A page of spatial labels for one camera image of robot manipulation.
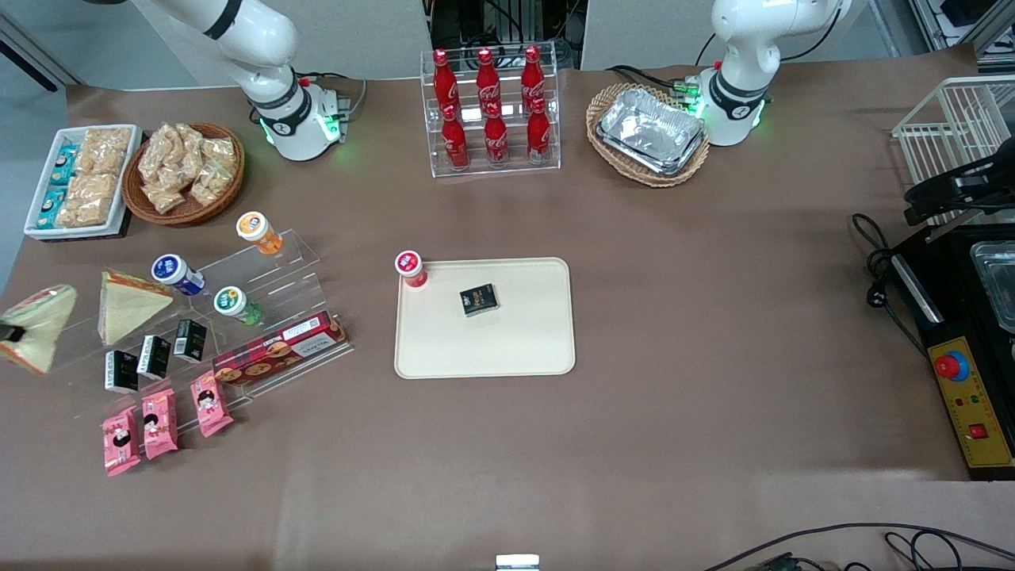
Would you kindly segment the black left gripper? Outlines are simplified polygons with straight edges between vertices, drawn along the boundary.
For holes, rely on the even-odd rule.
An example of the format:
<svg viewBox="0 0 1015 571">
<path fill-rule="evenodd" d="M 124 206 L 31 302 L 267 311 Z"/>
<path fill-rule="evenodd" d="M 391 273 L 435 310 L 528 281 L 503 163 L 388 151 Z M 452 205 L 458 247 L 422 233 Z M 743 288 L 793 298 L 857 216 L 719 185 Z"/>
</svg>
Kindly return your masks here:
<svg viewBox="0 0 1015 571">
<path fill-rule="evenodd" d="M 994 153 L 961 167 L 951 179 L 928 179 L 904 193 L 904 220 L 910 227 L 929 218 L 960 209 L 985 213 L 1014 206 L 1014 159 L 1012 153 Z"/>
</svg>

